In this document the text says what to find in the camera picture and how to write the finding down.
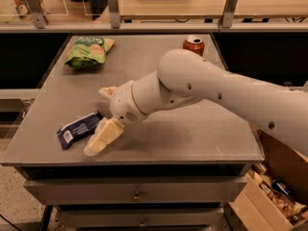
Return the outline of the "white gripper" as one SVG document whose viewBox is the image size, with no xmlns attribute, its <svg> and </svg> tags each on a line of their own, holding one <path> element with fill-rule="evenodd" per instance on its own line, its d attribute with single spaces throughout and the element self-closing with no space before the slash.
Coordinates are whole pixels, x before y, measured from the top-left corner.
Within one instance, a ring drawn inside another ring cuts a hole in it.
<svg viewBox="0 0 308 231">
<path fill-rule="evenodd" d="M 111 100 L 110 111 L 113 117 L 110 119 L 104 117 L 99 121 L 84 149 L 87 156 L 97 155 L 116 140 L 124 132 L 124 124 L 133 124 L 147 119 L 147 115 L 143 114 L 135 103 L 133 84 L 133 81 L 129 81 L 118 88 L 106 87 L 99 90 L 104 98 Z"/>
</svg>

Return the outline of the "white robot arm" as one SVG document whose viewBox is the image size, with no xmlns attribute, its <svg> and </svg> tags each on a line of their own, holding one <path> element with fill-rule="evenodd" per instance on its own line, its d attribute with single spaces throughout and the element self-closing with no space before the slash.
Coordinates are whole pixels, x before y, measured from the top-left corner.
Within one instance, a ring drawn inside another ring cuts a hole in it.
<svg viewBox="0 0 308 231">
<path fill-rule="evenodd" d="M 262 131 L 308 154 L 308 92 L 224 70 L 190 50 L 174 49 L 156 71 L 119 87 L 102 88 L 112 117 L 99 121 L 84 152 L 94 156 L 116 140 L 128 124 L 161 110 L 210 100 Z"/>
</svg>

